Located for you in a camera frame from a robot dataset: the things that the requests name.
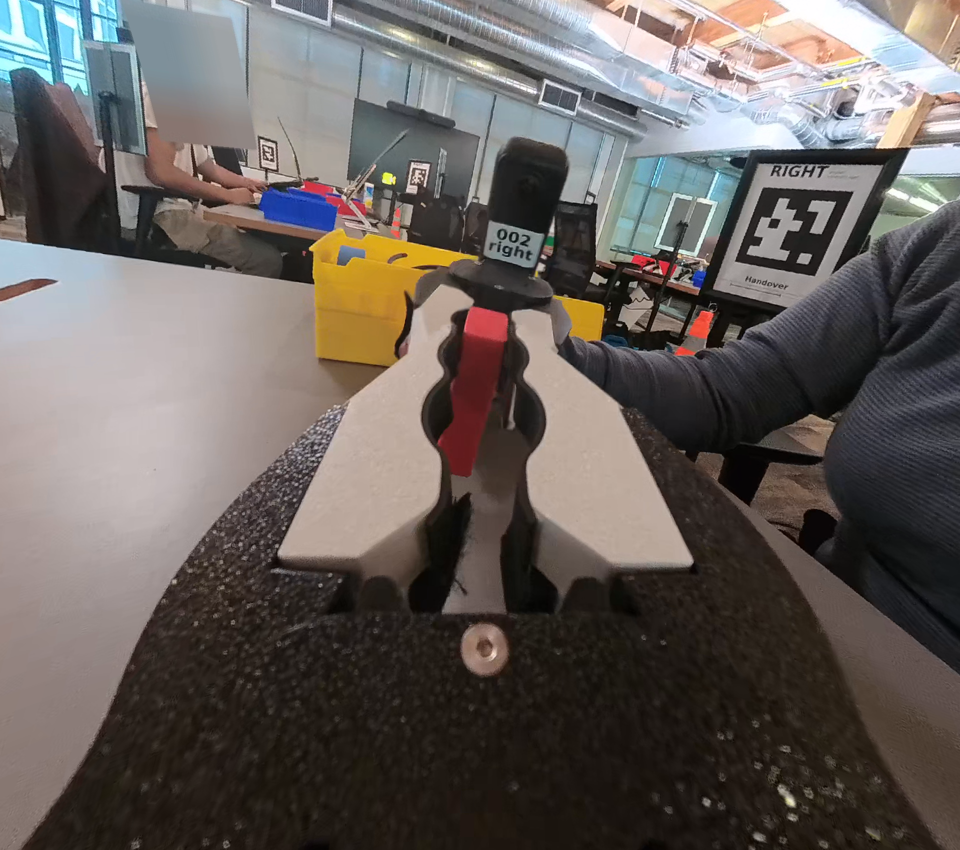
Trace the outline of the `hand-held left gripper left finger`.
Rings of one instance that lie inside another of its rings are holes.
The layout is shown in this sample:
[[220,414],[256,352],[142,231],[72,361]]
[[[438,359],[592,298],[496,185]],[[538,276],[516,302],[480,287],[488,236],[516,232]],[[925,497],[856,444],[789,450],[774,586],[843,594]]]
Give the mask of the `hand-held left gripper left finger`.
[[414,315],[411,350],[346,405],[279,545],[285,571],[342,576],[348,601],[390,587],[414,613],[440,613],[457,584],[473,517],[454,493],[434,424],[450,421],[450,346],[459,313]]

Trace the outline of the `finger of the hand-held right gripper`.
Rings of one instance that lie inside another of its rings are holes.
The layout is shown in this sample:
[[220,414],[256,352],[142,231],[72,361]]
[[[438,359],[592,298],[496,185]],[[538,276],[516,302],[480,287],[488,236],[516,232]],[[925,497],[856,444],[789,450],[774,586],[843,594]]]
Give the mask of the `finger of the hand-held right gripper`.
[[409,327],[409,356],[442,360],[459,344],[473,298],[450,280],[448,270],[426,272],[417,282]]
[[501,371],[501,422],[520,433],[543,433],[559,390],[550,390],[560,369],[570,370],[561,345],[571,329],[560,301],[545,307],[522,308],[508,317],[508,334]]

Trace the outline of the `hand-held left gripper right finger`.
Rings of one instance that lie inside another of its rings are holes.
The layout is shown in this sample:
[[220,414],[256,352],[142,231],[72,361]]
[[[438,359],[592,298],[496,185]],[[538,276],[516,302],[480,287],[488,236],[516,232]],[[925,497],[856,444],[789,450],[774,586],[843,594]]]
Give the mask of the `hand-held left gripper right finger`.
[[501,539],[510,614],[553,613],[580,581],[690,573],[694,558],[619,404],[572,367],[526,455]]

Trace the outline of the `yellow plastic bin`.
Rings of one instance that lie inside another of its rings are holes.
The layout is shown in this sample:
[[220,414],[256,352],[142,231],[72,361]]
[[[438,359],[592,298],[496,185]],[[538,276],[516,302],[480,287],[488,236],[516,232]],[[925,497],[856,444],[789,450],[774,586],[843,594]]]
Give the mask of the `yellow plastic bin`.
[[[342,240],[332,231],[311,245],[316,311],[316,353],[322,360],[390,366],[402,334],[407,298],[426,272],[475,256],[407,242],[392,252],[387,239],[370,235]],[[342,244],[361,246],[366,257],[337,265]]]

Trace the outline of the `red block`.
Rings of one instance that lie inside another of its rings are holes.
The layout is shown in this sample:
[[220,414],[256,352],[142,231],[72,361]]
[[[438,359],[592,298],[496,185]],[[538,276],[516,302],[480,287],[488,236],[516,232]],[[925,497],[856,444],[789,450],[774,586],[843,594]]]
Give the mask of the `red block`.
[[507,314],[472,306],[466,314],[458,369],[450,385],[451,421],[438,437],[453,476],[474,471],[508,341]]

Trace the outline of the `person's right forearm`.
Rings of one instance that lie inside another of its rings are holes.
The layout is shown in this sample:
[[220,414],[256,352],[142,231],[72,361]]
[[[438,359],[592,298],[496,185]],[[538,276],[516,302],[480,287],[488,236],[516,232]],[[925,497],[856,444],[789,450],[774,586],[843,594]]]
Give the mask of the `person's right forearm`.
[[925,222],[885,234],[817,289],[722,348],[638,352],[569,336],[559,355],[676,447],[721,452],[805,416],[902,403],[886,353]]

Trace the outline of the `black mesh office chair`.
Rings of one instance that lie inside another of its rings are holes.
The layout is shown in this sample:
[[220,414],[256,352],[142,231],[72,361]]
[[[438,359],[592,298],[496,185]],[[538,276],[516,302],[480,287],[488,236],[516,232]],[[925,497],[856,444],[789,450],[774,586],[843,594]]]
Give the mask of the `black mesh office chair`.
[[597,213],[595,203],[558,203],[554,243],[543,273],[557,296],[585,298],[596,263]]

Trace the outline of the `red plastic bin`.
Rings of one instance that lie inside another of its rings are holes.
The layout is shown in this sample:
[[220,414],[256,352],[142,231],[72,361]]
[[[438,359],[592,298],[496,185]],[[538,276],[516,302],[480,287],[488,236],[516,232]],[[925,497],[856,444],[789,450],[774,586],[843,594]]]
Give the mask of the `red plastic bin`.
[[316,181],[305,181],[300,189],[305,193],[325,201],[337,210],[339,215],[359,215],[366,218],[367,208],[362,201],[355,199],[347,200],[339,189],[330,184],[322,184]]

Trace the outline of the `orange traffic cone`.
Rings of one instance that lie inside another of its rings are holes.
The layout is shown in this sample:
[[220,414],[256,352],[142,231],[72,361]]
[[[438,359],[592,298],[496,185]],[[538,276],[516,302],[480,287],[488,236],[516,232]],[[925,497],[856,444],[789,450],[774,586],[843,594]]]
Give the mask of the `orange traffic cone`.
[[704,350],[708,345],[715,316],[716,312],[714,310],[709,308],[700,310],[688,327],[675,355],[694,356]]

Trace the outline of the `small blue plastic bin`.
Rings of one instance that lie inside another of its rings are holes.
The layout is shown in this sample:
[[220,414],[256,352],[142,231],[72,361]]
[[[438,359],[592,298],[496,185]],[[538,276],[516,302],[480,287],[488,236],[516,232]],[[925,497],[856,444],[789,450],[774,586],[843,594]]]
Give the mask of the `small blue plastic bin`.
[[265,220],[330,232],[337,227],[338,208],[325,196],[301,188],[268,188],[258,208]]

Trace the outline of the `wooden office desk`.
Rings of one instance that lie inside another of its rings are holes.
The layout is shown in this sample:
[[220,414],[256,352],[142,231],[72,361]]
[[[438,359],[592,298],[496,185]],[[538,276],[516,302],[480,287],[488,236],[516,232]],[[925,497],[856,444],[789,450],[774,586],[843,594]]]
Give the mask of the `wooden office desk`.
[[[286,223],[267,219],[259,208],[222,205],[212,208],[204,207],[202,216],[208,222],[221,223],[231,226],[244,232],[253,232],[257,236],[273,236],[281,239],[282,244],[291,244],[301,249],[309,250],[309,246],[317,243],[329,231],[318,230],[316,228],[305,227],[297,224]],[[378,236],[391,244],[392,253],[402,253],[407,251],[407,241],[401,237],[396,237],[389,227],[383,224],[375,224],[370,230],[364,226],[361,220],[356,217],[347,217],[337,215],[334,230],[342,232],[346,239],[361,240],[369,236]]]

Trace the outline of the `large framed marker sign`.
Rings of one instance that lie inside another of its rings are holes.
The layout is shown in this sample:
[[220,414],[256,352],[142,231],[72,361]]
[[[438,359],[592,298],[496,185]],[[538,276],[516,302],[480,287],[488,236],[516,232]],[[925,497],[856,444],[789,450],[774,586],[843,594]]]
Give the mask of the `large framed marker sign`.
[[908,153],[750,151],[701,299],[776,315],[809,296],[862,251]]

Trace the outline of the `grey panel on tripod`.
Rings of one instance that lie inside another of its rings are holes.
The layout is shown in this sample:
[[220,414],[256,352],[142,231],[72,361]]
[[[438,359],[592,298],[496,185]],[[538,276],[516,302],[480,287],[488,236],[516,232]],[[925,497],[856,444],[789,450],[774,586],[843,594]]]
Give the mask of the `grey panel on tripod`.
[[118,249],[122,227],[115,153],[147,154],[138,54],[131,43],[96,40],[84,40],[81,50],[106,176],[106,227],[113,248]]

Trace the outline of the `office chair with brown jacket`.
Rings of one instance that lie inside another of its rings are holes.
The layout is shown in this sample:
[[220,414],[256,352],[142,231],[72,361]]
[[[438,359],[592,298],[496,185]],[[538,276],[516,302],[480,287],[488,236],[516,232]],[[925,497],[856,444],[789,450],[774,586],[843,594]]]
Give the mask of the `office chair with brown jacket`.
[[10,84],[27,241],[116,253],[119,221],[109,177],[73,91],[25,67],[10,74]]

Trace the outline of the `large paned window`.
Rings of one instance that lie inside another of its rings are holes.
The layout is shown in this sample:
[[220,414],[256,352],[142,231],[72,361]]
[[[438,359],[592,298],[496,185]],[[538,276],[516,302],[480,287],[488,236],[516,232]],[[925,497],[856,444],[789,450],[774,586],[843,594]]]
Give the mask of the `large paned window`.
[[46,82],[90,93],[81,0],[1,0],[1,78],[28,69]]

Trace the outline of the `dark wall screen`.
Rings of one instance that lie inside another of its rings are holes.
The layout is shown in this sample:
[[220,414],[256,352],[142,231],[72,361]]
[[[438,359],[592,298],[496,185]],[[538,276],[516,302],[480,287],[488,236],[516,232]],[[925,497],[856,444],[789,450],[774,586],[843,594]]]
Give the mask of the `dark wall screen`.
[[455,126],[356,99],[346,178],[353,181],[375,164],[371,180],[380,183],[388,172],[404,194],[409,161],[427,161],[432,165],[427,185],[431,192],[441,180],[442,195],[466,199],[473,191],[479,145],[479,136]]

